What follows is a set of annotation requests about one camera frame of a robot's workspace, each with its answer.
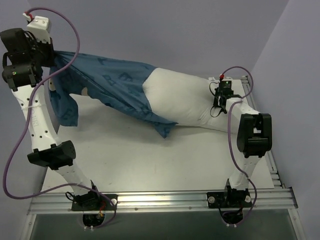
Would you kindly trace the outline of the blue cartoon pillowcase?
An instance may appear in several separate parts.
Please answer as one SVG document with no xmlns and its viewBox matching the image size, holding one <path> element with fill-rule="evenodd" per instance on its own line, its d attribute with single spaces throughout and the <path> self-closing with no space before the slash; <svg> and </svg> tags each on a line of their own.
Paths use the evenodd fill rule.
<svg viewBox="0 0 320 240">
<path fill-rule="evenodd" d="M 71 95 L 86 90 L 90 98 L 153 125 L 166 138 L 176 122 L 154 113 L 143 90 L 143 83 L 155 69 L 143 62 L 56 51 L 50 68 L 54 89 L 49 92 L 54 114 L 60 125 L 76 127 L 79 109 Z"/>
</svg>

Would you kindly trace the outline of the white pillow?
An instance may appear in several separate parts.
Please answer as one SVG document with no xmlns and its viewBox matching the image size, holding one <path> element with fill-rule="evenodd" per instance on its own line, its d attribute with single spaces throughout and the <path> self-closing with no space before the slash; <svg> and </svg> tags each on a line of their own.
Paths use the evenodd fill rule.
<svg viewBox="0 0 320 240">
<path fill-rule="evenodd" d="M 142 88 L 154 114 L 180 126 L 226 132 L 228 115 L 214 108 L 216 81 L 156 68 Z"/>
</svg>

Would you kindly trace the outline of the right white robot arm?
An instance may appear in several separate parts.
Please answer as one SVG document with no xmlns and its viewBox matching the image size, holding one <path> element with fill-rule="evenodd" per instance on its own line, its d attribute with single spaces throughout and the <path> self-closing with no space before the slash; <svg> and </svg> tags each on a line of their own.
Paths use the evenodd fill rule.
<svg viewBox="0 0 320 240">
<path fill-rule="evenodd" d="M 227 114 L 227 134 L 231 159 L 235 166 L 226 183 L 228 190 L 222 193 L 223 203 L 234 206 L 240 201 L 240 193 L 248 187 L 257 163 L 272 148 L 272 117 L 268 113 L 261 113 L 247 103 L 244 98 L 232 90 L 232 81 L 220 80 L 214 89 L 214 107 Z M 231 123 L 234 118 L 236 124 L 236 146 L 240 156 L 235 157 L 232 150 Z"/>
</svg>

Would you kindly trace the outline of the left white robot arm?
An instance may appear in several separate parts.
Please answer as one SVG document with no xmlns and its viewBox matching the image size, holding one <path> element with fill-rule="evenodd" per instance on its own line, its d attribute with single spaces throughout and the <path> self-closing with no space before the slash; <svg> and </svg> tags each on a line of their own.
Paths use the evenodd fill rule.
<svg viewBox="0 0 320 240">
<path fill-rule="evenodd" d="M 41 80 L 43 68 L 55 65 L 53 44 L 41 42 L 21 28 L 2 31 L 0 39 L 7 49 L 2 59 L 2 77 L 20 104 L 31 136 L 29 162 L 50 168 L 71 184 L 73 193 L 66 196 L 75 204 L 97 209 L 101 203 L 97 188 L 77 166 L 73 143 L 59 139 L 46 106 Z"/>
</svg>

